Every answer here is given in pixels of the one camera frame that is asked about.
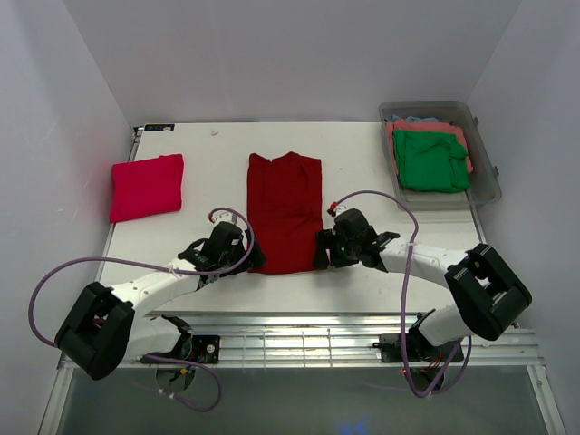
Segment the dark red t shirt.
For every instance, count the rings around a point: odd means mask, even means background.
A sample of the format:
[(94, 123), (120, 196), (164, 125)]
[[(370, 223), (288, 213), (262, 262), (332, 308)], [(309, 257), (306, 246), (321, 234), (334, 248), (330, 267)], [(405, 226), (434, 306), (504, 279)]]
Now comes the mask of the dark red t shirt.
[(323, 229), (323, 172), (319, 159), (295, 152), (266, 159), (249, 155), (247, 218), (266, 261), (263, 275), (314, 271), (316, 233)]

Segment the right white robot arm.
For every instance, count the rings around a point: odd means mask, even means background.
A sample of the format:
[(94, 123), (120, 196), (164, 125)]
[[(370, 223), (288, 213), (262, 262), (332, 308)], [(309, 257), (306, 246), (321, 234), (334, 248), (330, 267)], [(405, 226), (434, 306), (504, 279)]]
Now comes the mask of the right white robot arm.
[(471, 335), (496, 341), (533, 301), (492, 246), (462, 251), (416, 244), (395, 232), (376, 232), (356, 208), (336, 214), (332, 228), (317, 232), (315, 244), (317, 268), (362, 264), (409, 273), (450, 291), (452, 305), (419, 314), (404, 338), (383, 346), (394, 361), (447, 357), (457, 340)]

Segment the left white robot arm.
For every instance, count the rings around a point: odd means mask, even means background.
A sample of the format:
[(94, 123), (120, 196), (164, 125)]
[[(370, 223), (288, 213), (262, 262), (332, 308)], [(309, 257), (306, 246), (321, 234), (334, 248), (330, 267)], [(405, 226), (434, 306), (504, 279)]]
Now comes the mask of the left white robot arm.
[(124, 360), (197, 362), (193, 330), (175, 315), (151, 312), (225, 276), (263, 266), (266, 256), (249, 230), (217, 223), (207, 238), (191, 243), (168, 266), (106, 287), (87, 285), (65, 317), (54, 342), (92, 379), (100, 380)]

